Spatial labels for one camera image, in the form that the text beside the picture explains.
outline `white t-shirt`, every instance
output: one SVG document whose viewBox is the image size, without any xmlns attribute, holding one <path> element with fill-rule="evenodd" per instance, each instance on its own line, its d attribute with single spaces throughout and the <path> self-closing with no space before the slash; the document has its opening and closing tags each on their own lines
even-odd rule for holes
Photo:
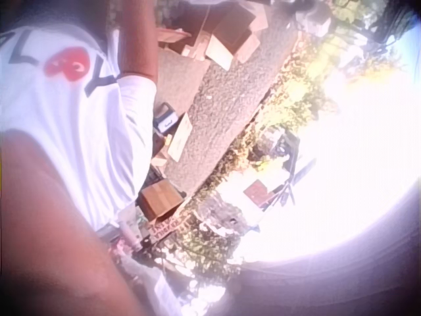
<svg viewBox="0 0 421 316">
<path fill-rule="evenodd" d="M 0 34 L 0 132 L 42 147 L 95 230 L 133 203 L 152 154 L 156 86 L 116 80 L 115 55 L 71 25 Z"/>
</svg>

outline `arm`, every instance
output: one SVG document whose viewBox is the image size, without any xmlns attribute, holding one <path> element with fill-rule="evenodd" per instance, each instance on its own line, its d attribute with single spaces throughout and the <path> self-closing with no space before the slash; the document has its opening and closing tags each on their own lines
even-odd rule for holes
<svg viewBox="0 0 421 316">
<path fill-rule="evenodd" d="M 13 315 L 144 315 L 44 152 L 1 139 L 2 291 Z"/>
<path fill-rule="evenodd" d="M 120 70 L 122 76 L 138 74 L 158 80 L 158 41 L 153 0 L 122 2 Z"/>
</svg>

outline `person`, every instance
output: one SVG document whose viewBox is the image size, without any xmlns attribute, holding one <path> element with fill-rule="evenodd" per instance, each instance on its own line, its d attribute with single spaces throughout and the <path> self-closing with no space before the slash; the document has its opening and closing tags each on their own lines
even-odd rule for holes
<svg viewBox="0 0 421 316">
<path fill-rule="evenodd" d="M 144 315 L 95 231 L 149 170 L 153 2 L 122 2 L 118 46 L 89 19 L 106 1 L 17 1 L 2 26 L 1 289 L 14 315 Z"/>
</svg>

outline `sky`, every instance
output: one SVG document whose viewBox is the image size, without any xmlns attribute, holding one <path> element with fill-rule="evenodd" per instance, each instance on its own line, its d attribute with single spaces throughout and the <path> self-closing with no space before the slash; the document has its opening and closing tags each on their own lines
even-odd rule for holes
<svg viewBox="0 0 421 316">
<path fill-rule="evenodd" d="M 418 178 L 420 25 L 396 45 L 404 72 L 353 89 L 340 74 L 331 80 L 341 114 L 301 136 L 318 162 L 294 187 L 297 205 L 265 214 L 261 233 L 248 233 L 237 254 L 289 261 L 339 246 L 375 224 Z"/>
</svg>

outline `red heart logo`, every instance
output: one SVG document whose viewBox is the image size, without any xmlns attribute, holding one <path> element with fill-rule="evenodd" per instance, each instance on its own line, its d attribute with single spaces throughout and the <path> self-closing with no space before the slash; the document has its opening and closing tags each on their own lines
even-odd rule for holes
<svg viewBox="0 0 421 316">
<path fill-rule="evenodd" d="M 52 56 L 44 66 L 47 77 L 63 72 L 68 81 L 77 81 L 83 78 L 91 66 L 86 49 L 83 47 L 70 47 Z"/>
</svg>

